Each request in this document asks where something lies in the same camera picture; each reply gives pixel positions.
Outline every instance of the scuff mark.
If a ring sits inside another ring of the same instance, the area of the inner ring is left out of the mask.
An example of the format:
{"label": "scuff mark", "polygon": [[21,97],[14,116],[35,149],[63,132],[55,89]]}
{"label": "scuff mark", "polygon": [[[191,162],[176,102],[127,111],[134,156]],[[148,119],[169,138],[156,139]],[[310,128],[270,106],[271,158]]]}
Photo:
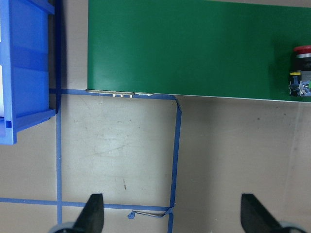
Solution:
{"label": "scuff mark", "polygon": [[89,110],[91,110],[89,104],[88,104],[81,96],[79,96],[79,98],[80,98],[80,100],[82,100],[82,101],[86,104],[86,107],[87,107]]}
{"label": "scuff mark", "polygon": [[125,180],[123,179],[123,186],[124,186],[124,189],[126,190],[126,184],[125,184]]}

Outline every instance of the blue painter's tape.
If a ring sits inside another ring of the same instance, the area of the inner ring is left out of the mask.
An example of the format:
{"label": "blue painter's tape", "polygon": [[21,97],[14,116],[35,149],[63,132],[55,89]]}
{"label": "blue painter's tape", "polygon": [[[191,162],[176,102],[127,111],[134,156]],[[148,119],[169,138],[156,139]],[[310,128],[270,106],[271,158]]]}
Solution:
{"label": "blue painter's tape", "polygon": [[169,215],[169,225],[167,228],[167,233],[173,233],[173,222],[174,222],[174,214],[170,213]]}
{"label": "blue painter's tape", "polygon": [[57,224],[62,224],[62,0],[55,1],[55,73],[56,73],[56,199]]}
{"label": "blue painter's tape", "polygon": [[155,214],[155,213],[148,213],[148,212],[142,212],[142,211],[137,211],[137,210],[133,210],[132,212],[130,212],[130,214],[127,216],[128,219],[134,219],[135,215],[145,215],[145,216],[150,216],[150,217],[157,217],[157,218],[162,218],[166,215],[172,214],[173,213],[173,208],[169,208],[167,211],[165,211],[162,214]]}
{"label": "blue painter's tape", "polygon": [[175,138],[174,138],[174,152],[173,152],[173,168],[172,168],[172,185],[171,185],[171,199],[170,206],[175,206],[175,197],[176,197],[176,184],[177,184],[177,168],[178,168],[178,153],[179,153],[179,140],[180,140],[180,131],[181,131],[181,117],[182,111],[177,103],[177,112],[176,112],[176,125],[175,125]]}
{"label": "blue painter's tape", "polygon": [[[56,89],[50,89],[50,94],[56,94]],[[104,94],[104,93],[91,93],[85,90],[77,90],[77,89],[62,89],[61,93],[63,95],[81,95],[81,96],[106,96],[112,97],[112,94]],[[150,100],[176,100],[173,95],[133,95],[134,99],[150,99]]]}
{"label": "blue painter's tape", "polygon": [[[62,201],[63,206],[72,206],[72,207],[84,207],[85,203],[83,202],[70,202]],[[105,209],[122,209],[122,210],[147,210],[147,211],[166,211],[169,207],[164,206],[147,206],[147,205],[118,205],[118,204],[105,204]]]}
{"label": "blue painter's tape", "polygon": [[4,203],[18,203],[18,204],[32,204],[32,205],[57,205],[53,200],[29,200],[29,199],[15,199],[15,198],[0,198],[0,202]]}

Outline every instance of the floor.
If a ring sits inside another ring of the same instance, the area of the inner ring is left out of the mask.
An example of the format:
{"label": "floor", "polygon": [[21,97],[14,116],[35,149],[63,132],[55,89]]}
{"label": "floor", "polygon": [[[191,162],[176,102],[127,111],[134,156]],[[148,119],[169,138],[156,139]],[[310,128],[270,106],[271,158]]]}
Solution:
{"label": "floor", "polygon": [[[247,2],[311,7],[309,0]],[[63,3],[62,88],[84,90],[87,1]],[[177,98],[183,116],[174,232],[242,233],[244,192],[254,193],[278,220],[311,232],[310,104]],[[48,232],[60,216],[74,221],[82,207],[73,203],[91,193],[103,192],[106,204],[169,206],[176,108],[174,100],[62,95],[58,117],[20,132],[16,145],[0,146],[1,231]],[[67,203],[62,208],[60,195]],[[13,199],[34,201],[5,202]],[[105,209],[103,232],[167,232],[168,216],[129,220],[130,212]]]}

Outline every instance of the blue plastic bin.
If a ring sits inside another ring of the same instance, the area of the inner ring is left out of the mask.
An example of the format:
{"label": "blue plastic bin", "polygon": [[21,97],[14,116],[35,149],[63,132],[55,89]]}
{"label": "blue plastic bin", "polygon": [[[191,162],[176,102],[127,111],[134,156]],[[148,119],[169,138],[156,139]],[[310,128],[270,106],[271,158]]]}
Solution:
{"label": "blue plastic bin", "polygon": [[19,131],[55,115],[49,109],[48,14],[54,7],[47,0],[0,0],[0,144],[16,143]]}

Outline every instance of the gray floor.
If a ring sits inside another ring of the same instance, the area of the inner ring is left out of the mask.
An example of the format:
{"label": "gray floor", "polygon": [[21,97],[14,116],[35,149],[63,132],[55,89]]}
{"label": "gray floor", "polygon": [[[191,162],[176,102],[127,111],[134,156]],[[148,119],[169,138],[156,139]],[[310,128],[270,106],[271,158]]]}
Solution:
{"label": "gray floor", "polygon": [[[240,2],[311,7],[309,0]],[[64,9],[63,88],[85,89],[87,1],[64,0]],[[311,105],[178,99],[183,118],[174,232],[242,233],[243,192],[254,193],[278,220],[311,232]],[[63,96],[62,103],[63,200],[103,192],[106,203],[168,205],[174,101]],[[52,118],[20,132],[15,146],[0,146],[0,197],[56,200],[55,123]],[[64,221],[80,210],[64,207]],[[128,220],[127,214],[107,210],[104,232],[167,230],[167,217]],[[44,233],[56,224],[56,207],[0,203],[0,216],[1,232]]]}

